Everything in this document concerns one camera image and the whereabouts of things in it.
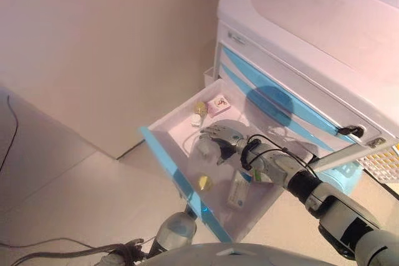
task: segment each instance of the white basket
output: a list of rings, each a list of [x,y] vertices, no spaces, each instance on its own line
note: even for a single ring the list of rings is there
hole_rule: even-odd
[[[399,183],[399,144],[363,158],[358,162],[380,183]]]
[[[204,84],[205,84],[205,87],[210,85],[212,82],[214,82],[214,80],[213,80],[213,67],[211,67],[210,69],[208,69],[208,70],[206,70],[204,72]]]

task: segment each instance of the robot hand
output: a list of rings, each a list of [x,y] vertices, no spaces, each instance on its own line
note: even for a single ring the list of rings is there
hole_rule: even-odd
[[[219,145],[221,157],[218,160],[218,165],[235,154],[238,151],[238,145],[245,143],[240,132],[226,126],[211,125],[203,128],[200,132],[199,138],[209,138]]]

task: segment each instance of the bottle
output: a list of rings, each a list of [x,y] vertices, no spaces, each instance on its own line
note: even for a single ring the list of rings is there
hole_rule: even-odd
[[[206,104],[204,102],[197,102],[194,106],[194,114],[191,116],[191,126],[200,127],[207,113]]]
[[[184,212],[174,213],[165,220],[156,234],[147,258],[190,245],[197,231],[196,218],[194,211],[187,205]]]

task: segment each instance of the tiled floor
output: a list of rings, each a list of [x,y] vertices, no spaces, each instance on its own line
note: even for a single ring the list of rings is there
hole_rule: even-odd
[[[378,184],[364,176],[353,197],[369,208],[390,230],[399,232],[399,205]],[[373,202],[385,201],[384,205]],[[0,217],[0,239],[26,244],[66,236],[92,245],[149,238],[172,213],[185,206],[176,188],[160,169],[148,146],[142,144],[115,161],[95,152],[78,165]],[[195,243],[216,242],[198,222]],[[266,244],[310,255],[337,265],[354,265],[341,258],[317,232],[299,201],[284,193],[243,242]],[[34,250],[72,250],[66,242]],[[0,264],[9,265],[28,251],[2,250]],[[84,259],[32,260],[26,265],[93,265]]]
[[[16,129],[6,99],[7,92],[0,89],[0,161]],[[10,211],[95,152],[75,133],[17,97],[11,97],[10,105],[19,127],[0,174],[0,213]]]

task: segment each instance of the white wall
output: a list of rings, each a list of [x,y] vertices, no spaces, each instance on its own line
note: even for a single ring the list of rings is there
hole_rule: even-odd
[[[218,0],[0,0],[0,82],[117,157],[203,86]]]

